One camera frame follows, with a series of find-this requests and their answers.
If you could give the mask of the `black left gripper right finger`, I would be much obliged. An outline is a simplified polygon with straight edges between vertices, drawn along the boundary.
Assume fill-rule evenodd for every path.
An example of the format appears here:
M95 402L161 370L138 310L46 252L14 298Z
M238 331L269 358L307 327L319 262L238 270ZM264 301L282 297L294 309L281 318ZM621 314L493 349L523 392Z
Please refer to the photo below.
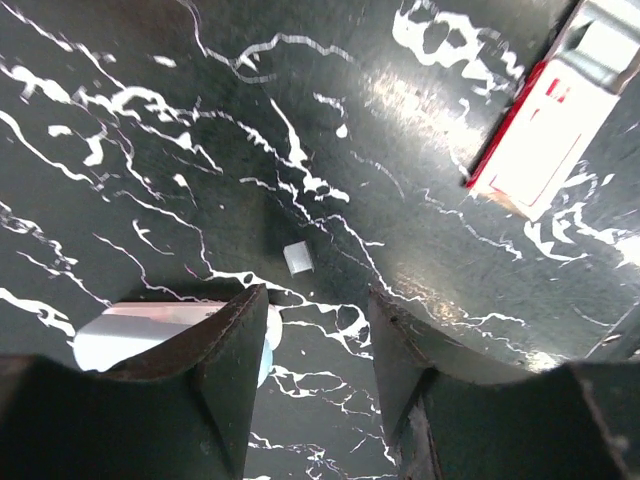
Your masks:
M635 479L639 366L532 372L457 342L379 288L368 316L385 439L402 479Z

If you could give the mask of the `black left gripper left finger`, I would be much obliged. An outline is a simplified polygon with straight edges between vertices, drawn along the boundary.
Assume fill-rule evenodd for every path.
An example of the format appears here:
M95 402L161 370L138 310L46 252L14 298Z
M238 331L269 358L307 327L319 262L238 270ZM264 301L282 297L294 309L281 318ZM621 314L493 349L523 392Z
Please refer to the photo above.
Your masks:
M269 299L254 285L110 370L1 359L5 479L239 479Z

